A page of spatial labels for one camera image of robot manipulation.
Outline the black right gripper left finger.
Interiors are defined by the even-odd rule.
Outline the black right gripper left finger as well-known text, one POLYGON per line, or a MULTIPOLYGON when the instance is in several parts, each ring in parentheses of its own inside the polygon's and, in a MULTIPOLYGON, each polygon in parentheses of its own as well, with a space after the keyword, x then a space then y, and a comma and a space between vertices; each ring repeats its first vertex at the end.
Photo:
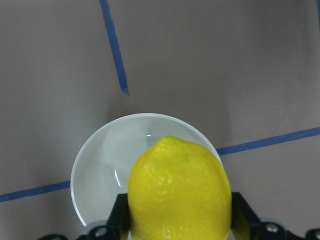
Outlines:
POLYGON ((118 194, 106 223, 109 240, 127 240, 129 237, 130 213, 128 194, 118 194))

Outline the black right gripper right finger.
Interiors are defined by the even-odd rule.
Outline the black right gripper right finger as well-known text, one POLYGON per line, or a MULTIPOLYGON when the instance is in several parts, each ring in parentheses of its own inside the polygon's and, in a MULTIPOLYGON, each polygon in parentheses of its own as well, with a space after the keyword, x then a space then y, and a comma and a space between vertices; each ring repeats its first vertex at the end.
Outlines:
POLYGON ((240 192, 232 192, 231 230, 236 240, 255 240, 261 220, 240 192))

